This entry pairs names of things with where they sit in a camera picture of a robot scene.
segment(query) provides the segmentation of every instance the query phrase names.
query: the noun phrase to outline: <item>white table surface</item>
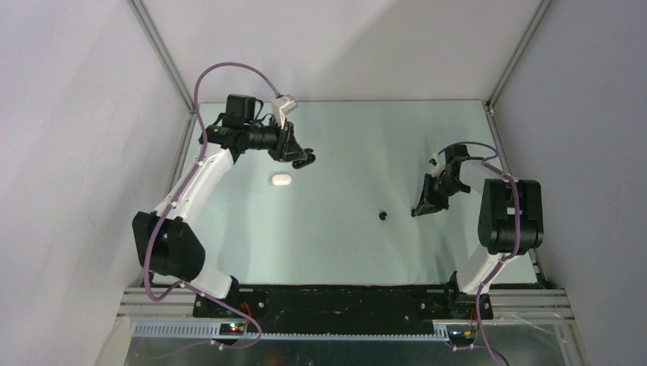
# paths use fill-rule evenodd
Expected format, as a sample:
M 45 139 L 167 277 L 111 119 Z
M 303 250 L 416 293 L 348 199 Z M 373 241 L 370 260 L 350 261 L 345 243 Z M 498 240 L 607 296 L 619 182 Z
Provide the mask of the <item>white table surface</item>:
M 224 104 L 201 106 L 207 125 L 222 111 Z M 192 227 L 224 273 L 247 284 L 441 283 L 480 245 L 477 194 L 451 197 L 441 213 L 410 216 L 433 152 L 463 140 L 494 144 L 479 101 L 303 102 L 289 120 L 317 161 L 294 170 L 248 151 Z M 185 169 L 198 136 L 196 123 Z M 270 185 L 276 173 L 292 183 Z M 536 282 L 528 255 L 496 282 Z

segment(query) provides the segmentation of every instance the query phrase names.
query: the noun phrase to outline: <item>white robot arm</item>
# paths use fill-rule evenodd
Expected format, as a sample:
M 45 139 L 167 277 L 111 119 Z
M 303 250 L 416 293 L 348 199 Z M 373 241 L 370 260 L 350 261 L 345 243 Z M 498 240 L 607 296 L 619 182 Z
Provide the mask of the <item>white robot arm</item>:
M 170 207 L 168 215 L 155 238 L 150 257 L 150 270 L 161 275 L 175 276 L 200 291 L 216 298 L 225 298 L 234 279 L 215 268 L 206 258 L 205 250 L 191 229 L 200 216 L 205 201 L 222 176 L 248 149 L 268 150 L 278 162 L 291 162 L 295 169 L 312 164 L 316 157 L 312 149 L 302 149 L 294 136 L 294 125 L 287 114 L 297 103 L 289 95 L 272 102 L 273 114 L 269 125 L 255 120 L 256 99 L 245 95 L 230 95 L 226 111 L 207 127 L 204 157 L 193 172 L 188 169 L 152 213 L 139 212 L 133 219 L 133 231 L 140 264 L 144 266 L 146 248 L 160 213 Z
M 543 240 L 541 187 L 537 181 L 515 182 L 520 206 L 520 242 L 515 227 L 514 194 L 504 173 L 472 158 L 464 144 L 458 143 L 445 151 L 445 164 L 435 154 L 432 174 L 425 175 L 420 203 L 411 216 L 433 214 L 449 208 L 449 197 L 462 191 L 481 195 L 481 212 L 478 220 L 478 238 L 481 242 L 468 262 L 450 279 L 457 291 L 476 295 L 479 288 L 486 294 L 492 281 L 513 260 L 537 248 Z

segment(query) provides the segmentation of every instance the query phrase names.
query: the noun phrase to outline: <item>white object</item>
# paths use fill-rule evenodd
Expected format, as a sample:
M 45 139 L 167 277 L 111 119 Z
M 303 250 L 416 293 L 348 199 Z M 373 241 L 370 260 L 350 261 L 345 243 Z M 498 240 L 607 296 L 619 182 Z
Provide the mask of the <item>white object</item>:
M 284 174 L 274 174 L 271 179 L 272 185 L 290 185 L 292 183 L 292 176 Z

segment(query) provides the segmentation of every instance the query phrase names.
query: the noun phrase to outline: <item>purple cable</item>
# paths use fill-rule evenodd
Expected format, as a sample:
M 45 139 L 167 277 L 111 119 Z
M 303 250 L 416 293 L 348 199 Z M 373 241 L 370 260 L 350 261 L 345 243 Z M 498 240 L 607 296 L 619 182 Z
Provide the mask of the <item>purple cable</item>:
M 492 150 L 494 152 L 494 155 L 488 156 L 487 158 L 483 158 L 483 162 L 487 162 L 489 160 L 496 159 L 496 158 L 499 157 L 499 152 L 494 147 L 488 145 L 487 143 L 479 143 L 479 142 L 476 142 L 476 141 L 461 141 L 460 143 L 453 143 L 453 144 L 445 147 L 444 149 L 440 150 L 438 152 L 438 155 L 444 153 L 447 149 L 449 149 L 450 147 L 452 147 L 454 145 L 477 145 L 477 146 L 487 147 L 488 149 Z
M 209 72 L 211 72 L 211 71 L 213 71 L 215 69 L 218 69 L 220 67 L 223 67 L 223 66 L 235 66 L 235 67 L 241 67 L 243 69 L 248 69 L 250 71 L 253 71 L 257 75 L 259 75 L 263 80 L 266 81 L 267 85 L 269 85 L 269 87 L 272 89 L 275 96 L 278 97 L 279 95 L 281 95 L 281 93 L 274 86 L 274 84 L 272 84 L 272 82 L 269 81 L 267 76 L 265 76 L 262 72 L 260 72 L 258 69 L 253 68 L 252 66 L 246 65 L 244 63 L 217 63 L 217 64 L 215 64 L 213 66 L 210 66 L 205 71 L 203 71 L 202 74 L 200 74 L 200 76 L 198 77 L 198 80 L 195 82 L 195 89 L 193 91 L 193 108 L 195 109 L 195 115 L 198 118 L 198 122 L 200 124 L 200 129 L 202 131 L 202 140 L 205 141 L 205 142 L 207 141 L 207 130 L 204 127 L 204 121 L 202 120 L 202 116 L 200 114 L 200 107 L 198 105 L 198 91 L 200 90 L 200 83 L 202 82 L 202 79 L 204 79 L 204 77 Z M 207 154 L 207 144 L 203 143 L 202 147 L 200 149 L 200 155 L 198 157 L 198 161 L 193 165 L 193 167 L 191 168 L 191 171 L 187 175 L 186 179 L 180 184 L 177 192 L 173 195 L 173 197 L 171 199 L 171 202 L 176 202 L 179 199 L 179 197 L 182 195 L 182 193 L 184 192 L 184 190 L 188 186 L 189 182 L 191 182 L 191 180 L 195 176 L 195 173 L 198 171 L 198 167 L 199 167 L 198 163 L 202 162 L 204 160 L 204 157 L 206 156 L 206 154 Z M 150 256 L 153 254 L 153 245 L 155 244 L 155 239 L 159 235 L 159 230 L 161 229 L 162 224 L 164 223 L 164 220 L 168 217 L 169 213 L 171 212 L 171 209 L 172 209 L 171 204 L 166 205 L 166 209 L 164 209 L 162 214 L 159 216 L 159 219 L 157 220 L 157 224 L 153 228 L 153 232 L 150 234 L 150 238 L 148 239 L 148 246 L 146 247 L 146 255 L 144 257 L 144 265 L 143 265 L 143 279 L 144 279 L 144 281 L 143 281 L 143 286 L 146 289 L 146 294 L 148 295 L 148 298 L 150 298 L 152 301 L 155 301 L 155 302 L 163 300 L 166 296 L 168 296 L 171 293 L 171 291 L 173 291 L 174 288 L 176 288 L 176 287 L 178 287 L 178 286 L 180 286 L 181 284 L 184 283 L 183 281 L 176 281 L 171 286 L 169 286 L 169 288 L 166 291 L 164 291 L 164 293 L 162 295 L 160 295 L 158 297 L 155 296 L 155 294 L 153 293 L 153 290 L 151 290 L 151 288 L 150 288 Z M 185 285 L 186 288 L 188 288 L 189 290 L 195 292 L 196 294 L 201 294 L 203 292 L 203 291 L 200 291 L 199 289 L 191 286 L 190 284 L 184 284 L 184 285 Z M 245 314 L 243 312 L 240 312 L 239 310 L 234 309 L 233 307 L 230 307 L 229 305 L 225 304 L 224 302 L 218 300 L 217 298 L 215 298 L 215 297 L 213 297 L 213 296 L 211 296 L 209 294 L 205 294 L 205 297 L 208 298 L 209 300 L 217 303 L 218 305 L 224 307 L 225 309 L 227 309 L 227 310 L 229 310 L 229 311 L 231 311 L 231 312 L 233 312 L 235 314 L 238 314 L 238 315 L 242 316 L 244 319 L 249 320 L 252 324 L 254 324 L 254 326 L 258 330 L 258 336 L 256 337 L 256 339 L 254 339 L 253 342 L 251 342 L 249 344 L 242 345 L 242 346 L 235 346 L 235 345 L 223 345 L 223 344 L 220 344 L 220 343 L 216 342 L 219 346 L 225 347 L 225 348 L 233 348 L 233 349 L 247 348 L 247 347 L 251 347 L 252 345 L 255 345 L 261 339 L 261 337 L 262 337 L 261 327 L 251 316 L 249 316 L 249 315 L 247 315 L 247 314 Z M 194 345 L 197 345 L 198 343 L 203 344 L 204 341 L 196 342 L 196 344 L 189 345 L 190 347 L 181 348 L 181 350 L 191 348 Z M 164 355 L 164 356 L 160 356 L 160 357 L 161 358 L 169 357 L 169 356 L 174 355 L 174 354 L 175 354 L 175 352 L 172 352 L 169 355 Z
M 451 341 L 449 341 L 449 342 L 447 342 L 445 344 L 448 345 L 449 347 L 451 347 L 452 349 L 454 349 L 454 347 L 456 347 L 456 351 L 471 351 L 472 350 L 472 347 L 469 347 L 468 345 L 458 347 L 457 345 L 454 345 L 453 343 L 451 343 Z M 473 349 L 487 349 L 487 347 L 485 347 L 484 345 L 474 345 Z M 492 351 L 494 353 L 496 353 L 497 356 L 499 356 L 499 358 L 501 358 L 501 360 L 503 360 L 503 362 L 505 362 L 506 366 L 510 366 L 510 362 L 507 360 L 507 358 L 505 358 L 503 353 L 497 351 L 494 348 L 492 348 Z
M 490 169 L 491 171 L 499 174 L 500 176 L 503 176 L 503 174 L 505 174 L 503 170 L 497 168 L 496 166 L 490 164 L 489 162 L 483 162 L 482 164 L 485 168 Z
M 507 173 L 503 174 L 501 177 L 506 178 L 510 182 L 514 202 L 514 248 L 509 256 L 505 256 L 501 259 L 505 262 L 514 258 L 517 253 L 519 253 L 519 247 L 521 246 L 521 203 L 519 200 L 519 188 L 517 187 L 517 183 L 514 181 L 514 178 Z

